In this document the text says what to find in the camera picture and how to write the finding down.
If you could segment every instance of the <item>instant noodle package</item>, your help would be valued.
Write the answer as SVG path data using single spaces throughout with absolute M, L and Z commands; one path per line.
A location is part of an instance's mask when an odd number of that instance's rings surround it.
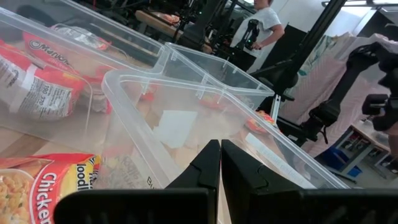
M 0 224 L 53 223 L 53 210 L 70 193 L 93 188 L 99 157 L 48 154 L 0 159 Z

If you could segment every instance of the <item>white wall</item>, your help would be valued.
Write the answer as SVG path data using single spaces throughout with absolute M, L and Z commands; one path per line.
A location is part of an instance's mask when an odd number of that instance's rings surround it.
M 323 0 L 274 0 L 271 8 L 278 13 L 279 20 L 284 27 L 289 24 L 304 32 L 308 32 L 324 10 L 324 7 L 321 5 L 322 1 Z M 357 7 L 348 9 L 345 7 L 336 16 L 335 20 L 326 31 L 326 34 L 341 35 L 345 32 L 352 32 L 369 10 L 370 8 L 364 7 L 360 9 Z M 249 73 L 261 68 L 261 65 L 266 60 L 273 47 L 274 44 L 266 47 L 263 55 L 257 58 L 253 66 L 249 69 Z

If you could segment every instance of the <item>person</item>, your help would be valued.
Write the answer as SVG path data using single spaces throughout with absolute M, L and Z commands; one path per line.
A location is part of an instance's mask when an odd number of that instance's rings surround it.
M 257 41 L 252 45 L 252 50 L 245 47 L 244 51 L 235 54 L 235 58 L 232 60 L 235 66 L 245 72 L 262 55 L 266 46 L 279 40 L 285 34 L 278 15 L 270 8 L 272 2 L 273 0 L 254 0 L 254 8 L 257 12 L 243 20 L 231 41 L 230 47 L 235 47 L 246 32 L 249 20 L 257 19 L 259 21 L 259 35 Z

